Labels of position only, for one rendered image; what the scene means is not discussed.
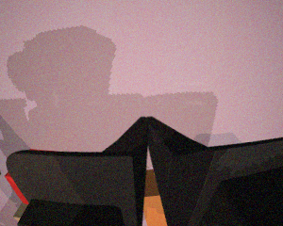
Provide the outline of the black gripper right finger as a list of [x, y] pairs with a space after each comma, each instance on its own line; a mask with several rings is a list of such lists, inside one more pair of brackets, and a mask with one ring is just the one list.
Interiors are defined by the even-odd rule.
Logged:
[[168, 226], [198, 226], [217, 185], [283, 166], [283, 138], [206, 147], [146, 117], [148, 151]]

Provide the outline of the orange square block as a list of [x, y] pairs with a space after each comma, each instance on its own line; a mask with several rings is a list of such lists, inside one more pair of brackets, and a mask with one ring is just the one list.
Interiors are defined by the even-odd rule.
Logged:
[[158, 192], [156, 174], [152, 169], [145, 171], [144, 206], [142, 211], [148, 226], [168, 226], [165, 222], [163, 203]]

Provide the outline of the red cube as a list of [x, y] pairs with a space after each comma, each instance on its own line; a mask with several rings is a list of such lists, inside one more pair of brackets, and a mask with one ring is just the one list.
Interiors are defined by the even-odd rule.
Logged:
[[[35, 150], [35, 151], [44, 151], [44, 150]], [[20, 197], [20, 200], [23, 203], [28, 204], [28, 200], [25, 199], [25, 196], [22, 195], [22, 192], [20, 191], [20, 189], [18, 189], [17, 185], [14, 184], [14, 182], [13, 182], [12, 178], [10, 178], [8, 172], [5, 174], [5, 177], [7, 178], [7, 181], [10, 184], [10, 187], [12, 187], [13, 191], [16, 192], [16, 195], [18, 197]]]

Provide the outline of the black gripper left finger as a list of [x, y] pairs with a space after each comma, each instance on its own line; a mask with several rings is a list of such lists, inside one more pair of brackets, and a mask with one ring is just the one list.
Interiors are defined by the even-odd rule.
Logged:
[[122, 208], [124, 226], [142, 226], [148, 123], [133, 127], [103, 152], [17, 151], [6, 165], [31, 201], [111, 204]]

